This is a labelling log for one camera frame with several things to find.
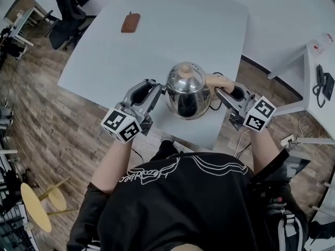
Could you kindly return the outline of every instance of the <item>white print on shirt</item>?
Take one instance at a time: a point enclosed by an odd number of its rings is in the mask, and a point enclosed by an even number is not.
[[[236,172],[245,175],[248,172],[248,167],[246,165],[240,165],[238,163],[227,163],[224,165],[214,165],[202,160],[199,156],[183,156],[183,158],[192,158],[195,164],[203,171],[215,176],[224,176],[229,172]],[[133,168],[127,172],[127,175],[121,177],[119,182],[133,181],[137,178],[141,179],[141,184],[147,184],[152,181],[159,179],[161,176],[167,178],[168,174],[174,172],[179,164],[180,157],[176,158],[176,162],[165,166],[159,170],[144,170],[143,168]]]
[[[204,172],[215,175],[224,176],[229,172],[237,172],[245,175],[248,172],[248,167],[246,165],[242,166],[238,163],[226,163],[225,165],[213,165],[205,162],[199,156],[190,156],[196,165]]]
[[[119,182],[127,182],[127,181],[133,181],[137,178],[141,179],[141,184],[147,184],[152,181],[155,181],[159,179],[161,176],[165,176],[165,178],[168,176],[168,174],[174,172],[176,168],[178,167],[180,158],[177,158],[177,162],[165,166],[159,170],[153,169],[153,170],[144,170],[143,168],[133,168],[127,172],[127,175],[124,177],[121,177]]]

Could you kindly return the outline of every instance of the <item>black office chair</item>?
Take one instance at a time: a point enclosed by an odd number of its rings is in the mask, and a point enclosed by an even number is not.
[[[78,5],[83,6],[88,0],[56,0],[58,8],[62,14],[62,20],[57,19],[50,27],[48,33],[51,45],[54,49],[60,48],[66,41],[63,50],[67,50],[70,44],[76,44],[83,36],[89,25],[82,29],[79,27],[88,18]]]

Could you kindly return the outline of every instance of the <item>power strip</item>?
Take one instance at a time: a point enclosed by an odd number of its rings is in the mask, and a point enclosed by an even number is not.
[[[293,141],[294,141],[294,136],[293,134],[291,134],[281,140],[281,146],[286,147],[289,142],[293,142]]]

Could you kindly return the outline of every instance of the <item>kettle lid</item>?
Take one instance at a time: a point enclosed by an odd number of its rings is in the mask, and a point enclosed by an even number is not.
[[[167,77],[170,89],[180,93],[190,93],[206,84],[205,71],[195,63],[181,62],[174,66]]]

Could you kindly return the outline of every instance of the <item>power cord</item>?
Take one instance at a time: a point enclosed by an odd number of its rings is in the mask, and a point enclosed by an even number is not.
[[[309,131],[303,138],[309,138],[311,135],[313,135],[314,131],[317,129],[318,127],[313,127],[313,129],[311,131]],[[288,146],[290,150],[293,150],[297,145],[301,144],[301,142],[297,142],[296,138],[294,138],[293,140],[289,140],[288,141]]]
[[[319,105],[320,108],[322,108],[325,105],[325,103],[326,103],[326,99],[324,98],[322,104],[320,104],[319,97],[320,97],[320,93],[321,93],[321,88],[322,88],[322,85],[321,84],[317,84],[312,89],[313,94],[316,96],[316,100],[317,100],[318,105]]]
[[[215,109],[213,108],[211,105],[209,105],[209,107],[213,110],[213,111],[217,111],[221,108],[221,105],[222,105],[222,101],[220,102],[220,105]]]
[[[249,146],[251,145],[251,142],[247,145],[247,147],[245,147],[242,151],[240,151],[237,155],[236,158],[239,159],[241,157],[241,155],[247,150],[247,148],[249,148]]]
[[[237,153],[237,149],[239,148],[239,145],[240,145],[240,142],[241,142],[241,139],[242,139],[242,136],[245,134],[245,133],[247,133],[248,131],[250,131],[250,129],[247,129],[247,130],[245,130],[241,135],[240,135],[240,139],[239,139],[239,141],[238,141],[238,143],[237,143],[237,146],[236,146],[236,149],[235,149],[235,152],[234,152],[234,154],[232,155],[232,156],[235,156],[235,154]]]
[[[306,111],[304,112],[304,115],[300,117],[299,119],[299,129],[301,132],[301,136],[304,137],[304,131],[309,128],[309,125],[304,126],[303,128],[301,127],[301,120],[306,116]]]
[[[142,157],[142,155],[140,155],[137,151],[135,151],[133,148],[131,148],[138,156],[140,156],[141,157],[141,159],[142,159],[142,163],[144,164],[144,159],[143,159],[143,157]]]

